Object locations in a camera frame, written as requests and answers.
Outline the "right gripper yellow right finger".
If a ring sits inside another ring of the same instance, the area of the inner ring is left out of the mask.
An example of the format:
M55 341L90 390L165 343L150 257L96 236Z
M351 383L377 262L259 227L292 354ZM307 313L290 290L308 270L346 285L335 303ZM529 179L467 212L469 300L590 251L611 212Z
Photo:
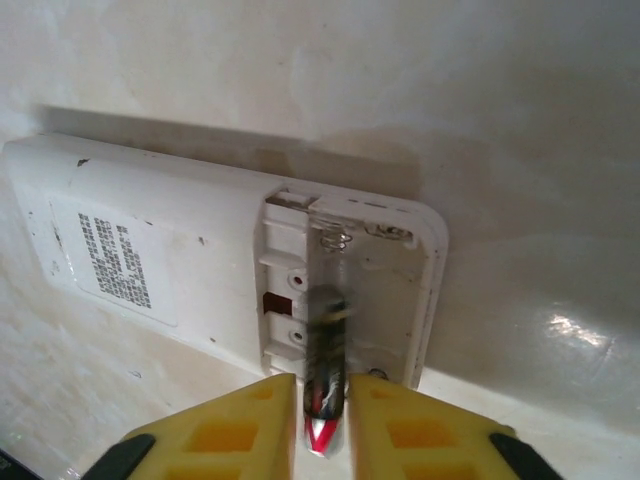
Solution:
M353 374L355 479L559 479L515 430L388 380Z

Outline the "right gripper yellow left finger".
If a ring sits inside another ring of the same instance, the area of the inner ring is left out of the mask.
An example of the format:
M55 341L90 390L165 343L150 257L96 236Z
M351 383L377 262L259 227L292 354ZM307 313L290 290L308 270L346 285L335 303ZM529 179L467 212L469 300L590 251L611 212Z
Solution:
M291 479L296 377L278 374L141 426L85 479Z

